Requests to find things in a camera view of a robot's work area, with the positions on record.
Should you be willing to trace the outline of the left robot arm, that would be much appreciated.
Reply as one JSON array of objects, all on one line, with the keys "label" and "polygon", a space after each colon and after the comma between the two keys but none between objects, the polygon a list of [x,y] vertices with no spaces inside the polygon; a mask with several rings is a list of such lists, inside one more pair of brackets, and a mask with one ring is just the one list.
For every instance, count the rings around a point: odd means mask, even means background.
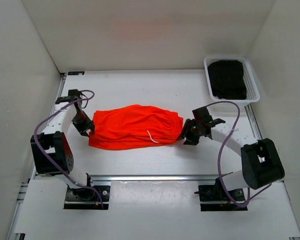
[{"label": "left robot arm", "polygon": [[92,90],[71,89],[67,96],[58,97],[53,113],[35,127],[30,139],[37,173],[62,180],[69,188],[77,189],[83,200],[93,198],[95,188],[89,174],[75,166],[67,133],[70,126],[83,137],[95,132],[94,122],[84,112],[94,95]]}]

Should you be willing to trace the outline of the black shorts in basket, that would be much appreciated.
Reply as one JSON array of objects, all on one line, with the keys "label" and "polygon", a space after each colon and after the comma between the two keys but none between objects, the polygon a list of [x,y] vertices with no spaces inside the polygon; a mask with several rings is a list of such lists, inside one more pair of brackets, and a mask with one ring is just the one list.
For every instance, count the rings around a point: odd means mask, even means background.
[{"label": "black shorts in basket", "polygon": [[207,67],[212,94],[218,99],[245,100],[243,64],[238,60],[219,60]]}]

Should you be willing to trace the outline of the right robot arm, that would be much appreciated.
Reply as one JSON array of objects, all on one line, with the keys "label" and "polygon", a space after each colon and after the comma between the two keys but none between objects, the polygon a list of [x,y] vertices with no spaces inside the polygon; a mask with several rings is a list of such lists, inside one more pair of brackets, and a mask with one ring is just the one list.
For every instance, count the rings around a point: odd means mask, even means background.
[{"label": "right robot arm", "polygon": [[274,142],[269,138],[256,139],[244,135],[228,125],[225,120],[214,119],[207,107],[193,110],[193,119],[187,119],[178,136],[184,145],[196,146],[201,137],[209,138],[228,147],[241,159],[241,169],[215,180],[214,193],[220,200],[228,199],[233,190],[251,188],[258,190],[285,176],[285,170]]}]

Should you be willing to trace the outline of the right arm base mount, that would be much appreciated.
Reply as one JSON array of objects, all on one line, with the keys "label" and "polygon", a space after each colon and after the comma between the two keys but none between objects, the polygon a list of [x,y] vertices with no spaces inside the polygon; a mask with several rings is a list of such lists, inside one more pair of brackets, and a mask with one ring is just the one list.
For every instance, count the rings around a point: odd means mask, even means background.
[{"label": "right arm base mount", "polygon": [[214,184],[201,184],[194,192],[199,196],[201,212],[235,212],[247,211],[248,207],[238,207],[226,195],[220,180],[217,178]]}]

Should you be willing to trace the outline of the white plastic basket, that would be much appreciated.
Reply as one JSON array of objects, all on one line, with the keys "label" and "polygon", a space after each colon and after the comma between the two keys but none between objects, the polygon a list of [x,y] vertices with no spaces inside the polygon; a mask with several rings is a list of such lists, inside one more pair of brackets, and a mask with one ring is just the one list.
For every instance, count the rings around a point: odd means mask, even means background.
[{"label": "white plastic basket", "polygon": [[[209,78],[209,74],[208,74],[208,66],[214,62],[222,61],[222,60],[237,60],[243,64],[243,71],[244,71],[243,81],[245,83],[246,90],[247,90],[246,99],[244,99],[244,100],[228,100],[228,99],[219,99],[219,98],[213,96],[210,78]],[[258,91],[257,85],[255,83],[255,79],[254,79],[253,73],[251,71],[249,62],[244,57],[225,56],[225,55],[207,56],[204,58],[204,69],[205,69],[205,75],[206,75],[206,79],[207,79],[209,94],[210,94],[211,99],[214,102],[231,101],[231,102],[236,103],[239,107],[245,107],[245,106],[249,105],[250,103],[255,103],[260,100],[259,91]]]}]

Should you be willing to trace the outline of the orange shorts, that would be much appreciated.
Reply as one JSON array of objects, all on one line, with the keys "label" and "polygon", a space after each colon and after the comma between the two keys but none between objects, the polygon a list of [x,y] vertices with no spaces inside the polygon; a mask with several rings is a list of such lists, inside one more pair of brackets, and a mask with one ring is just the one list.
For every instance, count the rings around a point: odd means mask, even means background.
[{"label": "orange shorts", "polygon": [[95,130],[89,135],[90,147],[121,151],[174,144],[184,125],[175,111],[151,105],[133,104],[93,115]]}]

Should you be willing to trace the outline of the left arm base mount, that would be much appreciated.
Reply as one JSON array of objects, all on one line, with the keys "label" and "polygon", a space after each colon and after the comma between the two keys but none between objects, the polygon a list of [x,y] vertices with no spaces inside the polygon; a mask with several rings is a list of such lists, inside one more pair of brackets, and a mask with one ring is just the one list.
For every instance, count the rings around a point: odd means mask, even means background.
[{"label": "left arm base mount", "polygon": [[93,182],[94,190],[67,187],[63,208],[65,210],[108,210],[111,196],[110,182]]}]

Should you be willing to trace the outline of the aluminium front rail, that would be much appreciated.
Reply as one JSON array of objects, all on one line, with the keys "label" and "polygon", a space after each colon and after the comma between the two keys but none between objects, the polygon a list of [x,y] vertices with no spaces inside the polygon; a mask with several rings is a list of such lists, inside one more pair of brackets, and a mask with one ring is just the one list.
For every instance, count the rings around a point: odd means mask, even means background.
[{"label": "aluminium front rail", "polygon": [[214,181],[216,174],[169,174],[169,175],[91,175],[95,182],[106,181]]}]

